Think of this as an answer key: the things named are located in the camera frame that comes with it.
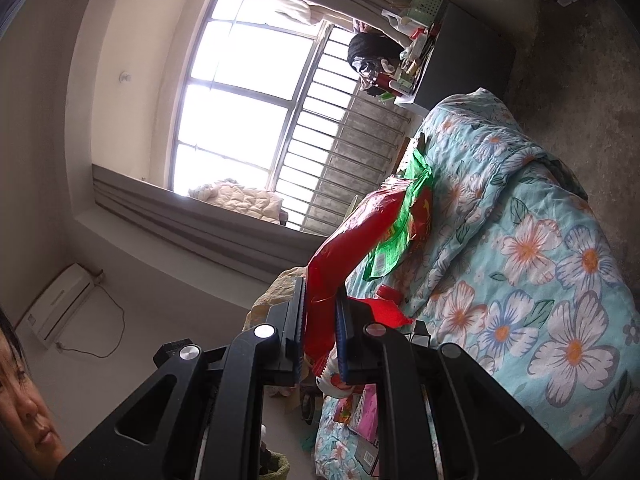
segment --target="snack package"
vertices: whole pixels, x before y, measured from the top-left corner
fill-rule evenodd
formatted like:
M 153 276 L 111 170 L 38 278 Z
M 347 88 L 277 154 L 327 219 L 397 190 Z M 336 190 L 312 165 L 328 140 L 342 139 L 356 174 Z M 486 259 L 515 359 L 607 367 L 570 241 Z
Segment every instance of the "snack package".
M 396 220 L 404 192 L 383 184 L 364 197 L 306 267 L 305 353 L 316 376 L 335 343 L 335 293 Z
M 351 419 L 351 412 L 353 411 L 353 394 L 349 397 L 343 397 L 338 401 L 338 405 L 335 407 L 334 421 L 348 424 Z
M 431 226 L 433 174 L 419 150 L 405 171 L 368 194 L 355 211 L 324 241 L 306 268 L 305 353 L 320 376 L 335 342 L 335 293 L 369 254 L 365 279 L 392 270 L 409 241 L 419 243 Z M 368 303 L 377 322 L 398 328 L 410 322 L 389 300 Z
M 405 194 L 398 217 L 384 239 L 369 253 L 364 280 L 386 276 L 396 268 L 407 247 L 414 250 L 429 235 L 433 201 L 433 172 L 419 150 L 414 150 L 404 178 L 389 177 L 386 182 Z
M 352 417 L 353 425 L 350 424 L 350 428 L 372 442 L 378 433 L 378 400 L 375 384 L 367 384 L 364 387 L 357 412 L 358 418 L 353 420 L 354 417 Z

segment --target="green basket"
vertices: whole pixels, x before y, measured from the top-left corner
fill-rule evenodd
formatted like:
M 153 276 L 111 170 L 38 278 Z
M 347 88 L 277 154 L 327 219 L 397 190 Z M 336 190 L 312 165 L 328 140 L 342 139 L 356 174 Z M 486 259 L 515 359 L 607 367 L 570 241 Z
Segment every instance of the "green basket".
M 412 0 L 407 17 L 425 27 L 431 27 L 444 0 Z

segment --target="quilted blanket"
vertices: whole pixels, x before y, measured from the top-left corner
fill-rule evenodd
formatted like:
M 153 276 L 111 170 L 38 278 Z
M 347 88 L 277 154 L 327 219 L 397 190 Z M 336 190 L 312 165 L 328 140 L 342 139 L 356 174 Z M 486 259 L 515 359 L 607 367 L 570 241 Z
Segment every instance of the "quilted blanket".
M 573 173 L 528 139 L 490 92 L 452 96 L 421 126 L 434 171 L 433 229 L 380 283 L 427 323 L 433 343 L 465 348 L 574 457 L 608 454 L 640 407 L 640 317 Z M 355 437 L 324 404 L 316 470 L 366 478 Z
M 282 197 L 273 191 L 245 187 L 226 180 L 189 190 L 189 196 L 260 220 L 280 223 Z

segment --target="bed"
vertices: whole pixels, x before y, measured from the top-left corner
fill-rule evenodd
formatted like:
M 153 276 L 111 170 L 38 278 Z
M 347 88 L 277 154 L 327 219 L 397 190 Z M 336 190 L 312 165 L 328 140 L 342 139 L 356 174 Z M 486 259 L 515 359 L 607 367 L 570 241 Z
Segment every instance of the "bed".
M 462 346 L 589 474 L 640 408 L 640 317 L 587 195 L 483 89 L 444 99 L 420 131 L 431 236 L 384 278 L 365 282 L 361 264 L 348 293 L 402 291 L 434 344 Z M 316 473 L 368 478 L 336 402 L 324 400 Z

